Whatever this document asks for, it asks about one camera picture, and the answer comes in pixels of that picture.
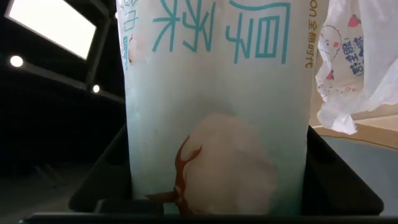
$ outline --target chinese characters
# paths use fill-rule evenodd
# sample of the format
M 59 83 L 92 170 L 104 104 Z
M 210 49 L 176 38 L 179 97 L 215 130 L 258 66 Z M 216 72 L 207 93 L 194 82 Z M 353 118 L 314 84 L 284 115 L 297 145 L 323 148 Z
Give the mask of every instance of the chinese characters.
M 345 59 L 349 62 L 349 68 L 353 71 L 353 74 L 356 76 L 363 75 L 363 36 L 355 37 L 354 41 L 345 39 L 342 48 Z
M 243 6 L 241 4 L 238 4 L 230 0 L 229 4 L 243 11 L 262 11 L 262 10 L 274 9 L 280 7 L 285 8 L 286 15 L 284 18 L 284 30 L 282 32 L 283 35 L 282 64 L 285 64 L 286 53 L 287 53 L 287 42 L 289 37 L 290 3 L 275 2 L 264 6 Z M 280 16 L 266 16 L 258 19 L 255 58 L 276 58 L 280 22 L 281 22 Z M 264 24 L 266 27 L 266 32 L 265 32 L 265 37 L 263 38 L 262 29 Z M 240 12 L 236 37 L 231 36 L 231 26 L 227 26 L 225 30 L 226 40 L 235 43 L 235 55 L 234 55 L 235 64 L 237 64 L 239 60 L 240 48 L 242 48 L 244 58 L 250 58 L 251 56 L 254 19 L 252 18 L 249 20 L 248 36 L 246 37 L 246 40 L 242 38 L 242 27 L 247 27 L 247 26 L 243 26 L 243 12 Z
M 155 44 L 152 48 L 153 52 L 157 51 L 157 48 L 160 44 L 160 41 L 163 39 L 166 31 L 170 29 L 170 43 L 169 43 L 169 52 L 173 52 L 174 50 L 174 37 L 175 37 L 175 26 L 177 25 L 177 22 L 181 22 L 181 17 L 177 16 L 177 4 L 178 0 L 174 0 L 173 4 L 173 9 L 170 10 L 169 6 L 167 5 L 165 0 L 160 0 L 162 3 L 163 8 L 165 9 L 167 13 L 167 17 L 160 17 L 160 18 L 155 18 L 153 22 L 168 22 L 165 27 L 162 29 L 160 32 L 158 38 L 155 41 Z M 187 13 L 183 12 L 182 13 L 182 25 L 187 28 L 195 31 L 195 38 L 193 40 L 193 43 L 189 43 L 188 41 L 184 40 L 183 45 L 186 46 L 188 49 L 190 49 L 192 52 L 197 52 L 198 50 L 198 41 L 199 41 L 199 35 L 200 33 L 203 34 L 203 38 L 205 40 L 205 46 L 206 50 L 209 52 L 211 50 L 211 44 L 213 40 L 213 26 L 214 26 L 214 14 L 215 14 L 215 8 L 216 8 L 216 3 L 213 2 L 212 7 L 211 7 L 211 12 L 205 12 L 204 16 L 201 17 L 201 10 L 202 10 L 202 0 L 197 1 L 197 11 L 196 13 L 193 10 L 192 6 L 192 0 L 185 0 L 185 3 L 187 4 L 189 15 L 193 20 L 193 24 L 189 24 L 187 22 Z M 210 23 L 210 28 L 207 31 L 206 30 L 206 23 Z
M 317 28 L 318 24 L 316 18 L 311 19 L 311 17 L 317 16 L 317 7 L 318 3 L 317 0 L 310 1 L 310 19 L 308 20 L 308 47 L 307 47 L 307 63 L 305 64 L 306 68 L 313 67 L 313 57 L 315 55 L 315 43 L 317 41 Z
M 123 14 L 124 14 L 124 22 L 123 22 L 123 28 L 125 32 L 131 31 L 135 28 L 136 26 L 136 20 L 138 19 L 137 17 L 137 11 L 134 9 L 134 6 L 136 5 L 138 0 L 123 0 Z M 123 65 L 124 69 L 128 69 L 128 50 L 129 50 L 129 43 L 128 43 L 128 37 L 125 35 L 123 37 Z
M 126 8 L 126 6 L 133 8 L 137 1 L 138 0 L 124 0 L 124 8 Z M 137 11 L 130 10 L 128 12 L 125 12 L 124 16 L 131 16 L 131 19 L 128 19 L 125 22 L 123 22 L 124 31 L 127 32 L 129 30 L 134 29 L 134 27 L 136 26 L 136 20 L 138 19 Z

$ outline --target brown deer antler graphic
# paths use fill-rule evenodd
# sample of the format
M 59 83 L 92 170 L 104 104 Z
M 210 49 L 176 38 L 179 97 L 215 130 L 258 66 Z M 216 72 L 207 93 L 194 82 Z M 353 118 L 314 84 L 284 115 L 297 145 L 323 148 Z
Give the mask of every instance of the brown deer antler graphic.
M 175 169 L 176 169 L 177 173 L 175 176 L 174 191 L 146 195 L 147 198 L 149 198 L 151 200 L 155 200 L 160 203 L 174 202 L 176 204 L 176 206 L 178 207 L 178 210 L 181 215 L 193 215 L 193 212 L 189 209 L 187 201 L 184 199 L 185 179 L 183 176 L 183 172 L 184 172 L 185 166 L 189 162 L 194 160 L 201 152 L 201 147 L 200 147 L 199 149 L 193 151 L 190 154 L 190 157 L 186 161 L 183 161 L 181 159 L 181 152 L 182 152 L 182 149 L 183 149 L 185 143 L 188 141 L 188 139 L 189 139 L 189 136 L 182 143 L 182 145 L 180 146 L 180 149 L 178 150 L 178 153 L 175 157 Z

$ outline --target ceiling light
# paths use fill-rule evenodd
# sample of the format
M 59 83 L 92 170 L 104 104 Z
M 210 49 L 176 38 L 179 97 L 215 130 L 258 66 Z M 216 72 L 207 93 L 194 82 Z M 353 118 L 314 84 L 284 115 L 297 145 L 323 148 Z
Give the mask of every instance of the ceiling light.
M 23 59 L 20 56 L 12 56 L 10 58 L 10 63 L 14 67 L 21 67 L 24 64 Z
M 6 17 L 87 59 L 96 27 L 64 0 L 13 0 Z
M 94 93 L 98 93 L 100 91 L 100 86 L 99 85 L 95 85 L 93 87 L 93 91 L 94 91 Z

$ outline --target white plastic bag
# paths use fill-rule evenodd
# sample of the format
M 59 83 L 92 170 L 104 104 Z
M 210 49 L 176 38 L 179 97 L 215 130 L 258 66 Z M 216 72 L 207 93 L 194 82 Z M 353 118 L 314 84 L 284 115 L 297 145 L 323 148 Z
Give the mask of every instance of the white plastic bag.
M 331 0 L 318 44 L 320 123 L 356 132 L 352 114 L 398 103 L 398 1 Z
M 118 1 L 134 196 L 181 214 L 298 215 L 327 7 Z

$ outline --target red heart print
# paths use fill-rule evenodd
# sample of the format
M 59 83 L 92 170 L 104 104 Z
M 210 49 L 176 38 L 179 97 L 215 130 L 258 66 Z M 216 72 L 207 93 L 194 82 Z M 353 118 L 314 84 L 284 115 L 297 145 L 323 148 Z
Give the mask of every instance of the red heart print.
M 353 14 L 353 16 L 348 21 L 348 26 L 357 27 L 360 23 L 361 21 L 356 17 L 356 14 Z
M 333 70 L 331 70 L 328 74 L 328 76 L 326 77 L 327 80 L 334 80 L 335 77 L 333 76 Z

